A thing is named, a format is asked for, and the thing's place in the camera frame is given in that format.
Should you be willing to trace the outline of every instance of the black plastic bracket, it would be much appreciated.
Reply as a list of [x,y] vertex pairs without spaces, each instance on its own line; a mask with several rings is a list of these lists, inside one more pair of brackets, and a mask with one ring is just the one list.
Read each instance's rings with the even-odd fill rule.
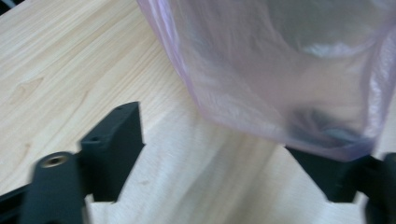
[[297,162],[334,203],[352,203],[358,191],[369,201],[366,221],[369,224],[396,223],[396,153],[383,161],[372,156],[355,161],[334,161],[286,147]]
[[80,141],[35,166],[32,183],[0,196],[0,224],[90,223],[84,198],[115,202],[144,144],[139,104],[111,111]]

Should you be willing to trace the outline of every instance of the translucent purple plastic bag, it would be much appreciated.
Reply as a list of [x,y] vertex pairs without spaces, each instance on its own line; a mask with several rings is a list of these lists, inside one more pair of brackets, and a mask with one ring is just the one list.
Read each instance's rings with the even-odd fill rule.
[[396,0],[138,0],[209,119],[339,161],[369,154],[396,80]]

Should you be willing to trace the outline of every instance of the wooden table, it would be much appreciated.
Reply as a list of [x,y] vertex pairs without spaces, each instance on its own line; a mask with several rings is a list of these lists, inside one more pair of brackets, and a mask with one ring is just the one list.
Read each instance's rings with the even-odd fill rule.
[[[93,223],[362,223],[361,196],[328,203],[286,150],[203,119],[134,0],[26,0],[0,32],[0,194],[140,101],[147,146]],[[396,148],[387,125],[378,153]]]

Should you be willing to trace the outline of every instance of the light wood grain surface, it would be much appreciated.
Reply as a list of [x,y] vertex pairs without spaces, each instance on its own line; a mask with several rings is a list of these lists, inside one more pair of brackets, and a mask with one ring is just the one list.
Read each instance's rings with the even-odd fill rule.
[[[363,223],[363,197],[328,203],[281,146],[203,119],[134,0],[26,0],[0,17],[0,194],[132,101],[147,146],[93,223]],[[395,128],[390,113],[378,155]]]

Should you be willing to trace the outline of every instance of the metal screw hole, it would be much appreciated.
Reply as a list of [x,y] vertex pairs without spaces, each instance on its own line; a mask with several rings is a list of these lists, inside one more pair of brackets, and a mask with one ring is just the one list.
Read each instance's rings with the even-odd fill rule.
[[41,164],[41,166],[44,168],[50,168],[50,167],[54,167],[54,166],[63,164],[66,161],[67,161],[66,156],[55,156],[55,157],[49,158],[46,161],[44,161],[43,164]]

